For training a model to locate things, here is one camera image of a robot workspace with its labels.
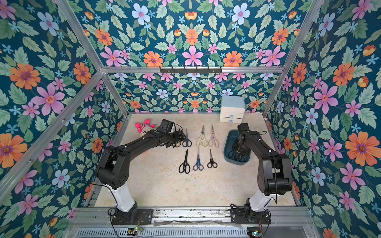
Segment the dark blue scissors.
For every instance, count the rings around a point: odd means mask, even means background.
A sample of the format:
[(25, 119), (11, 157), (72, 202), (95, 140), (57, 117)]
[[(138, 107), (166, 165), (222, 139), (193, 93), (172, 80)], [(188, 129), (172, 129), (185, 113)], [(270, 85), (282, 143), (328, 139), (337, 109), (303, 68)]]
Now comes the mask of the dark blue scissors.
[(188, 136), (188, 130), (187, 130), (187, 129), (185, 130), (184, 135), (185, 135), (185, 139), (184, 139), (184, 141), (182, 142), (182, 146), (183, 146), (184, 148), (189, 148), (189, 147), (192, 146), (192, 141), (189, 139), (189, 136)]

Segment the pink scissors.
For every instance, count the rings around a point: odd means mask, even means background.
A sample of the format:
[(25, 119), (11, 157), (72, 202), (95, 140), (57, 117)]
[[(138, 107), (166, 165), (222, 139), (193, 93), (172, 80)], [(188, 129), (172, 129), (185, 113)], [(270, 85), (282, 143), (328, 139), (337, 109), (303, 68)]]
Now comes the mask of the pink scissors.
[(213, 125), (211, 125), (211, 127), (210, 127), (210, 139), (208, 141), (208, 146), (209, 147), (216, 147), (216, 148), (219, 148), (219, 146), (220, 146), (220, 143), (215, 136)]

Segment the large black scissors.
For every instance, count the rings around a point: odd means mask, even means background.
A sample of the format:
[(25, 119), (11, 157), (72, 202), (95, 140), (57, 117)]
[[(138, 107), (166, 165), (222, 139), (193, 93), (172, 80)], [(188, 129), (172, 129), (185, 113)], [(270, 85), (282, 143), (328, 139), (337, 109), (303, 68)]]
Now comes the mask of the large black scissors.
[(190, 173), (190, 165), (188, 163), (188, 150), (186, 150), (184, 161), (179, 166), (179, 173), (181, 173), (181, 174), (189, 174)]

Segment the cream yellow scissors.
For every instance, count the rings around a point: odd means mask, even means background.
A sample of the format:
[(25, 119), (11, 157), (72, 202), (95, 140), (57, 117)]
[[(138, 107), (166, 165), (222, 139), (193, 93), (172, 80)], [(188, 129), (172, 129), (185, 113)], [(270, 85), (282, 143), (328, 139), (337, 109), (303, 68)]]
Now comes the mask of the cream yellow scissors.
[(202, 126), (199, 138), (196, 140), (197, 147), (208, 147), (208, 141), (205, 136), (205, 127)]

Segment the small black scissors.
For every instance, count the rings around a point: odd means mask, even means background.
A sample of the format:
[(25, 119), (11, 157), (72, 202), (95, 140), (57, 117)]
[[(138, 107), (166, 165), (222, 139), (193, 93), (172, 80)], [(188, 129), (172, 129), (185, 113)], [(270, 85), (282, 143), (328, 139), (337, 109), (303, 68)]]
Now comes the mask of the small black scissors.
[(209, 162), (207, 164), (207, 167), (209, 169), (217, 168), (218, 167), (218, 164), (214, 161), (214, 158), (213, 158), (211, 150), (210, 150), (210, 158), (209, 158)]

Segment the blue handled scissors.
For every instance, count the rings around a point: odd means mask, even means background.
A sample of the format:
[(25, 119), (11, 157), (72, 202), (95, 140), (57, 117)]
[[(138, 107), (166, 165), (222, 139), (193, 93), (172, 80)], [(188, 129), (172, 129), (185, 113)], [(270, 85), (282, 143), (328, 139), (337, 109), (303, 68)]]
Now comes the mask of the blue handled scissors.
[(197, 158), (196, 158), (196, 164), (192, 168), (194, 171), (203, 171), (204, 166), (201, 163), (200, 159), (200, 152), (199, 152), (199, 147), (197, 148)]

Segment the black yellow scissors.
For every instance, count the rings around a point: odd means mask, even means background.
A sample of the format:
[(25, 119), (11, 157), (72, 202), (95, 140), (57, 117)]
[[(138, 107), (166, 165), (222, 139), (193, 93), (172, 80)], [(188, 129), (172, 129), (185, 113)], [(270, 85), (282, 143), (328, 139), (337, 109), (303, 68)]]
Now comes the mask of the black yellow scissors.
[(178, 142), (178, 143), (176, 143), (173, 147), (174, 148), (178, 148), (178, 147), (180, 147), (182, 145), (182, 143), (181, 142)]

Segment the black grey scissors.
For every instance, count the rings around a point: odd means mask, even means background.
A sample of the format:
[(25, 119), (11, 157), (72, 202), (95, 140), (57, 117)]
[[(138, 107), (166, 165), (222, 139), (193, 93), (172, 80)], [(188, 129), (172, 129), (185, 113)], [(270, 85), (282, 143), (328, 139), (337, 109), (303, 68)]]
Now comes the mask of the black grey scissors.
[(240, 162), (240, 163), (246, 163), (247, 162), (247, 159), (245, 156), (241, 155), (240, 153), (234, 152), (234, 151), (230, 151), (228, 153), (228, 158), (230, 160), (234, 160), (234, 161)]

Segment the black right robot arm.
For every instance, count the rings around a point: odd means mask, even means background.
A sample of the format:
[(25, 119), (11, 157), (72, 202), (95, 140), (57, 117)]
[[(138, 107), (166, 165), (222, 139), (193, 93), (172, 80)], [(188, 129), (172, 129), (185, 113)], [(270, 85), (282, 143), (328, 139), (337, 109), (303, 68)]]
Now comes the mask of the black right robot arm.
[(292, 190), (291, 161), (285, 154), (273, 150), (257, 131), (239, 132), (232, 151), (248, 156), (253, 152), (259, 159), (257, 182), (259, 190), (248, 199), (246, 207), (251, 212), (264, 212), (272, 200)]

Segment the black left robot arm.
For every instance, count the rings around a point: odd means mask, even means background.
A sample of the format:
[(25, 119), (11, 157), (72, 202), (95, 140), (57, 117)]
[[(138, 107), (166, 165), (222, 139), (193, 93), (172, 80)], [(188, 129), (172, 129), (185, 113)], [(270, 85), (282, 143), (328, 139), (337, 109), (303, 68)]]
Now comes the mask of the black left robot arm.
[(150, 149), (158, 146), (170, 147), (184, 139), (183, 131), (153, 130), (130, 143), (105, 149), (97, 165), (96, 176), (103, 185), (110, 189), (119, 212), (128, 214), (137, 209), (137, 203), (129, 190), (121, 188), (129, 178), (130, 162)]

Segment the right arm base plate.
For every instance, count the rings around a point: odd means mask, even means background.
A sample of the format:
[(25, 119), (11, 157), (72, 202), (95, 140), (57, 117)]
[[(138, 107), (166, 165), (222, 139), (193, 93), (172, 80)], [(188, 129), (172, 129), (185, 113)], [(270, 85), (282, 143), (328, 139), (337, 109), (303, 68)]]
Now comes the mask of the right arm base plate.
[(268, 210), (254, 212), (250, 208), (237, 207), (231, 204), (231, 222), (236, 224), (269, 225), (271, 224), (271, 214)]

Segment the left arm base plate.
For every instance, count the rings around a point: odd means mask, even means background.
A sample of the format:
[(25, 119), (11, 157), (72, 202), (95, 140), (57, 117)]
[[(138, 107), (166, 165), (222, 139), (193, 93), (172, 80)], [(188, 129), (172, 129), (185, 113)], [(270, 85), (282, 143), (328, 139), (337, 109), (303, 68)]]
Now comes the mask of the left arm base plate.
[(138, 208), (130, 212), (116, 211), (112, 216), (112, 225), (149, 225), (153, 218), (153, 209)]

